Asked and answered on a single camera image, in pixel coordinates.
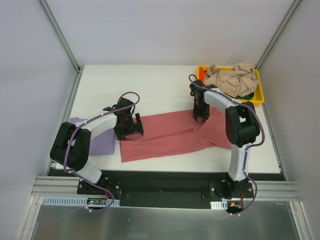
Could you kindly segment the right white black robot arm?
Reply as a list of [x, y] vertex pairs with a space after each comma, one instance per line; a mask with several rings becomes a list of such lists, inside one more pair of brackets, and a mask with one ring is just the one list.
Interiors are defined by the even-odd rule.
[[191, 80], [189, 88], [194, 98], [195, 120], [208, 120], [210, 107], [225, 116], [225, 133], [231, 143], [231, 160], [226, 180], [217, 185], [215, 194], [230, 200], [241, 194], [249, 183], [247, 161], [251, 148], [261, 146], [265, 141], [263, 126], [252, 102], [238, 101], [213, 84], [204, 85], [199, 79]]

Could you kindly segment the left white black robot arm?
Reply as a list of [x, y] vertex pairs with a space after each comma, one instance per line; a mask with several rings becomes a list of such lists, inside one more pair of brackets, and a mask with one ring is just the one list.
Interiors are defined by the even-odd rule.
[[143, 135], [140, 114], [134, 113], [136, 104], [121, 96], [116, 104], [104, 108], [99, 115], [91, 119], [78, 123], [63, 122], [49, 157], [62, 165], [65, 171], [89, 181], [88, 188], [94, 194], [102, 194], [106, 188], [106, 177], [89, 160], [91, 141], [109, 130], [119, 141], [125, 141], [129, 135]]

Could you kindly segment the pink red t shirt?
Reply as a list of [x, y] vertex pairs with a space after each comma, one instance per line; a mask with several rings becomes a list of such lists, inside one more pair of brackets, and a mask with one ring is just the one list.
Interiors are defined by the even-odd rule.
[[209, 108], [206, 121], [193, 118], [193, 110], [141, 117], [143, 135], [129, 135], [120, 141], [123, 163], [198, 152], [207, 148], [232, 148], [226, 135], [225, 115]]

